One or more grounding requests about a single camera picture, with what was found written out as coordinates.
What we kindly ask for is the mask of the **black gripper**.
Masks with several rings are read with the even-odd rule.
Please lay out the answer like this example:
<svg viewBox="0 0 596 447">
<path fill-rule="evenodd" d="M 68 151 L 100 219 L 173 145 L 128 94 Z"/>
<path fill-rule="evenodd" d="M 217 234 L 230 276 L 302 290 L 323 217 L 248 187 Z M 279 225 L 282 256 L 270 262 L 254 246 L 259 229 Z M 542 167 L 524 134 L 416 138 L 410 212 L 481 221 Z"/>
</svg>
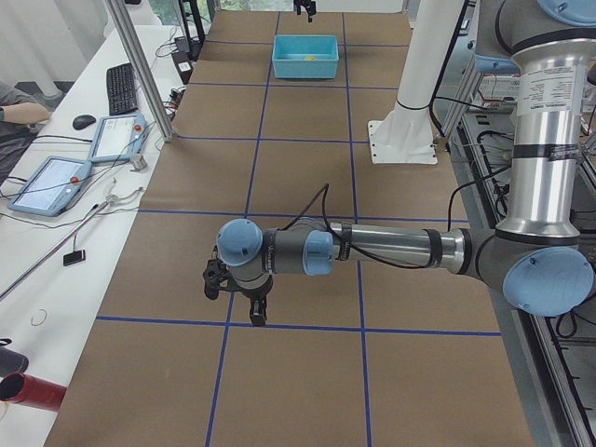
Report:
<svg viewBox="0 0 596 447">
<path fill-rule="evenodd" d="M 240 292 L 251 300 L 249 312 L 253 326 L 265 326 L 267 315 L 266 295 L 273 288 L 274 280 L 269 274 L 261 274 L 252 280 L 243 280 L 234 276 L 233 272 L 217 256 L 208 259 L 202 274 L 204 294 L 210 300 L 216 300 L 220 291 Z"/>
<path fill-rule="evenodd" d="M 317 4 L 315 0 L 294 0 L 293 9 L 297 15 L 301 15 L 302 10 L 307 13 L 307 21 L 313 21 L 313 14 L 317 13 Z"/>
</svg>

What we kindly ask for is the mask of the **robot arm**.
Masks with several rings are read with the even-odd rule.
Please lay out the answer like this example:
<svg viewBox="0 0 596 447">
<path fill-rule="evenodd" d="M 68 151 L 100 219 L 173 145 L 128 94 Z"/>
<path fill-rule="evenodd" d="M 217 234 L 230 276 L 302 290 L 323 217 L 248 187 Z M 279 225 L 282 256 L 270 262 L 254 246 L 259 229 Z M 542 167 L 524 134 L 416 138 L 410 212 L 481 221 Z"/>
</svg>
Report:
<svg viewBox="0 0 596 447">
<path fill-rule="evenodd" d="M 591 1 L 482 1 L 476 55 L 520 71 L 506 217 L 493 230 L 332 223 L 298 215 L 278 229 L 235 219 L 218 232 L 204 292 L 237 291 L 255 326 L 277 274 L 326 275 L 336 261 L 444 268 L 485 283 L 508 303 L 556 317 L 589 296 L 594 272 L 578 249 L 570 208 L 581 154 L 581 102 L 595 54 Z"/>
</svg>

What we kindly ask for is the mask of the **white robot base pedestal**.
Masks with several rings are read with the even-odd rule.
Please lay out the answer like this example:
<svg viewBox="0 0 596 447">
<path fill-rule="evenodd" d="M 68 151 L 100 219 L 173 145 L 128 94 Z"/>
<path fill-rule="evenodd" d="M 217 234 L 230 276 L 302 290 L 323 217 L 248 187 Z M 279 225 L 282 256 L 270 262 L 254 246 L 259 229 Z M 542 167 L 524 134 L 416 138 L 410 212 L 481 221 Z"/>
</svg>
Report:
<svg viewBox="0 0 596 447">
<path fill-rule="evenodd" d="M 368 123 L 374 164 L 438 163 L 431 102 L 466 9 L 465 1 L 420 3 L 395 106 L 384 120 Z"/>
</svg>

